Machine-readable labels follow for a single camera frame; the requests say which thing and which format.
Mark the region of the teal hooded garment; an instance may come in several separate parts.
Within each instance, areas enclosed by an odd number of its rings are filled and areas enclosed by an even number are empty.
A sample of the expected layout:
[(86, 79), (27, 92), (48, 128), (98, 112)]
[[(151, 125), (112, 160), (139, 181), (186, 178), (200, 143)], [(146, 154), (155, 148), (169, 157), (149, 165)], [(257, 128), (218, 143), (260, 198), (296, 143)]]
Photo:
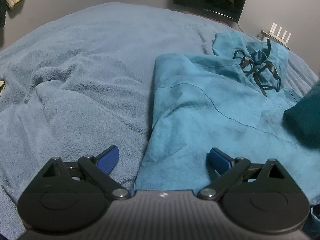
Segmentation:
[(152, 135), (135, 190), (200, 191), (217, 174), (207, 163), (214, 147), (254, 163), (275, 158), (319, 203), (319, 150), (303, 146), (284, 126), (285, 110), (300, 95), (263, 70), (259, 81), (240, 66), (274, 65), (282, 81), (289, 51), (273, 41), (246, 41), (239, 32), (216, 34), (209, 55), (163, 54), (155, 61)]

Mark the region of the blue fleece bed blanket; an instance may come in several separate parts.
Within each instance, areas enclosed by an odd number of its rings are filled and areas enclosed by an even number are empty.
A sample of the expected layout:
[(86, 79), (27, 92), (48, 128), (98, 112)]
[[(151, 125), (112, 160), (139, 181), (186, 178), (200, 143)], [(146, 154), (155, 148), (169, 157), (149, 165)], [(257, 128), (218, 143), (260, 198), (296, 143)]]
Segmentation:
[(210, 54), (229, 27), (181, 12), (107, 3), (47, 23), (1, 52), (1, 234), (24, 233), (22, 191), (53, 155), (116, 145), (112, 177), (134, 184), (151, 132), (151, 83), (164, 53)]

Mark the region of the white wifi router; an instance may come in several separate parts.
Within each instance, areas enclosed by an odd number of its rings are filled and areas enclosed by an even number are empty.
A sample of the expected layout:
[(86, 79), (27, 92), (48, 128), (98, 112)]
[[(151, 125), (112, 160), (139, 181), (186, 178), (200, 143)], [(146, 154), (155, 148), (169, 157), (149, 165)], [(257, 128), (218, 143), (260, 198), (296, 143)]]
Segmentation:
[(287, 45), (291, 38), (291, 33), (278, 26), (276, 22), (272, 23), (268, 34), (283, 45)]

